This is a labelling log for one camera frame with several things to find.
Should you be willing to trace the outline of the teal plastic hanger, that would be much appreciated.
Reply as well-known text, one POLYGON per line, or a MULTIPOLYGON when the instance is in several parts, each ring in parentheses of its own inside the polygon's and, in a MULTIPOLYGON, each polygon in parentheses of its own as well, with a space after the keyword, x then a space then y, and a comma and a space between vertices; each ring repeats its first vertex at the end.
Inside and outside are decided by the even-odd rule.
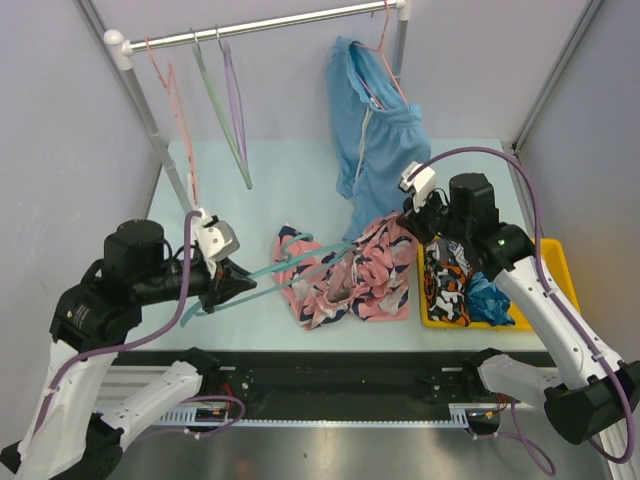
MULTIPOLYGON (((257 271, 251 272, 249 274, 247 274, 247 277, 251 280, 257 280, 261 277, 265 277, 267 275, 275 275, 276 273, 281 273, 281 272, 285 272, 285 271, 289 271, 291 269, 294 269, 295 267, 299 266, 304 260, 308 259, 308 258, 312 258, 312 257, 316 257, 316 256, 326 256, 329 254, 333 254, 333 258, 331 259, 330 262, 328 262, 327 264, 323 264, 321 267, 318 267, 316 270, 312 271, 311 273, 308 274, 308 277, 313 276, 314 274, 324 271, 326 269, 328 269, 329 267, 335 265, 338 261, 340 261, 342 258, 344 258, 348 253, 350 253, 351 251, 353 251, 355 249, 355 245, 352 243, 337 243, 337 244, 332 244, 332 245, 328 245, 328 246, 324 246, 321 248, 316 248, 313 249, 311 251, 308 251, 307 253, 304 254, 300 254, 300 255, 293 255, 291 253, 291 251, 289 250, 289 248, 296 242, 298 241, 302 241, 302 240, 308 240, 308 241, 313 241, 314 240, 314 236, 311 233, 308 232, 303 232, 303 233, 299 233, 297 235, 294 235, 290 240, 286 241, 284 244, 281 245, 280 249, 279 249, 279 253, 282 254, 284 256, 283 259, 278 260, 278 261, 274 261, 271 265, 266 266, 262 269, 259 269, 257 271)), ((291 280, 288 283, 284 283, 280 286, 275 286, 275 287, 271 287, 269 289, 260 291, 258 293, 249 295, 247 297, 241 298, 240 300, 235 300, 232 302, 227 302, 221 306, 218 307, 218 310, 225 310, 225 309, 229 309, 235 306, 238 306, 240 304, 243 303, 247 303, 249 301, 258 299, 262 296, 265 296, 267 294, 276 292, 278 290, 282 290, 285 286, 290 286, 293 283, 296 283, 296 280, 291 280)))

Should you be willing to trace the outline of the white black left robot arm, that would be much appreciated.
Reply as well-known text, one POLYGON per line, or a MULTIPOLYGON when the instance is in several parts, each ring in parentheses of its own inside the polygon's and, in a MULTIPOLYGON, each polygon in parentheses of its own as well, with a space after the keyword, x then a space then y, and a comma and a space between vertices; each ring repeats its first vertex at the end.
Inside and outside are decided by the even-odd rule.
POLYGON ((58 301, 37 411, 24 438, 2 450, 2 464, 18 479, 105 479, 130 445, 179 404, 220 402, 225 426, 241 420, 244 403, 222 393, 218 360, 198 348, 181 353, 128 399, 96 410, 113 362, 134 348, 128 334, 145 306, 184 307, 196 297, 212 312, 254 287, 231 260, 238 247, 232 227, 204 210, 186 216, 178 252, 151 220, 125 222, 109 235, 103 256, 58 301))

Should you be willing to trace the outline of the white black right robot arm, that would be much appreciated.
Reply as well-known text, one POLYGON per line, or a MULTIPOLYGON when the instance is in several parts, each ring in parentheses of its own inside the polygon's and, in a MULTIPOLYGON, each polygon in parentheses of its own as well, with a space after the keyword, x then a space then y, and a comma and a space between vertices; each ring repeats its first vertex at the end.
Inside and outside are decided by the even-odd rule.
POLYGON ((484 401, 503 393, 543 411, 567 442, 582 444, 632 414, 639 402, 639 364, 625 362, 597 338, 563 294, 532 241, 519 226, 500 220, 485 175, 466 173, 449 182, 449 199, 436 190, 436 173, 415 165, 399 184, 408 197, 401 225, 422 244, 435 237, 463 247, 524 315, 558 372, 551 374, 488 348, 461 376, 463 393, 484 401))

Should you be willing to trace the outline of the pink patterned shorts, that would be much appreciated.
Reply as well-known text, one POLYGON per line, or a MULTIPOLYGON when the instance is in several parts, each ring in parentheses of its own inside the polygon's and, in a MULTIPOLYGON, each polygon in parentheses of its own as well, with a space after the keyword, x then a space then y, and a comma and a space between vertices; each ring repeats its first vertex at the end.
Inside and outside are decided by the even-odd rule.
MULTIPOLYGON (((410 273, 419 243, 398 224, 393 212, 370 223, 352 244, 355 249, 328 269, 308 277, 327 264, 333 254, 304 260, 289 271, 272 275, 277 285, 296 280, 281 291, 294 319, 306 330, 340 321, 353 314, 362 321, 402 321, 409 317, 410 273)), ((302 233, 290 225, 281 228, 273 262, 284 258, 282 244, 302 233)), ((293 255, 324 247, 315 240, 294 243, 293 255)))

